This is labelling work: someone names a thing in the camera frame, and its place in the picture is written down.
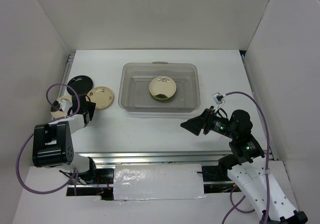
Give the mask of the cream plate black patch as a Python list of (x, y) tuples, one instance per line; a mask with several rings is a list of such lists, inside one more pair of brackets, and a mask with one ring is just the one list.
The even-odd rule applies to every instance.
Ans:
[(150, 95), (165, 94), (166, 96), (174, 96), (177, 87), (173, 79), (167, 76), (158, 76), (154, 78), (149, 84)]
[(72, 97), (71, 97), (70, 95), (59, 97), (59, 98), (53, 103), (53, 107), (51, 107), (51, 109), (50, 109), (51, 115), (52, 115), (52, 117), (53, 117), (54, 119), (67, 116), (68, 113), (70, 113), (71, 110), (72, 110), (72, 108), (70, 108), (67, 113), (64, 113), (64, 112), (59, 111), (59, 103), (60, 103), (60, 101), (62, 101), (63, 99), (69, 100), (69, 101), (72, 102)]

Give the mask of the green plate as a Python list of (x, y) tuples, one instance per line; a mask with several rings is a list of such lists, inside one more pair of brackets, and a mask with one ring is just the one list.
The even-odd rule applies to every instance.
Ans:
[(158, 95), (152, 95), (151, 94), (151, 97), (154, 100), (157, 100), (157, 101), (160, 101), (160, 102), (165, 102), (165, 101), (168, 101), (168, 100), (172, 99), (173, 95), (172, 96), (166, 96), (165, 94), (158, 94)]

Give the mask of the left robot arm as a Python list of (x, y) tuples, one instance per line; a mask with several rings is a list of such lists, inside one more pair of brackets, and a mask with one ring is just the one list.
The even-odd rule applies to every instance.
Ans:
[(99, 172), (90, 157), (76, 153), (72, 134), (86, 127), (93, 119), (96, 104), (87, 95), (72, 97), (70, 115), (34, 128), (32, 162), (38, 168), (76, 169), (86, 184), (97, 181)]

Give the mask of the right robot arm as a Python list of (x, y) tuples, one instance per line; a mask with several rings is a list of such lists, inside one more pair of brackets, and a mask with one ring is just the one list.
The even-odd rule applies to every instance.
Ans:
[(218, 161), (217, 175), (232, 180), (248, 199), (262, 224), (305, 224), (303, 211), (289, 201), (274, 175), (266, 168), (266, 156), (251, 133), (253, 124), (248, 112), (236, 110), (231, 117), (220, 117), (214, 108), (205, 109), (181, 123), (194, 135), (214, 131), (231, 139), (232, 154)]

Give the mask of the cream plate with calligraphy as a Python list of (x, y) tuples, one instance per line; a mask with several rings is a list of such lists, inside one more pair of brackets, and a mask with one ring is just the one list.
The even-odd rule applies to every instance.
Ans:
[(108, 87), (99, 86), (91, 89), (87, 93), (86, 100), (95, 103), (97, 110), (104, 110), (112, 104), (114, 93)]

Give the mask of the cream plate black patch front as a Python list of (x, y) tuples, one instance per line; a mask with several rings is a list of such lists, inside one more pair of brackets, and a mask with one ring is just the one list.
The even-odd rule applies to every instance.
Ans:
[(174, 96), (177, 87), (173, 79), (167, 76), (158, 76), (154, 78), (149, 84), (150, 95), (165, 94), (166, 96)]

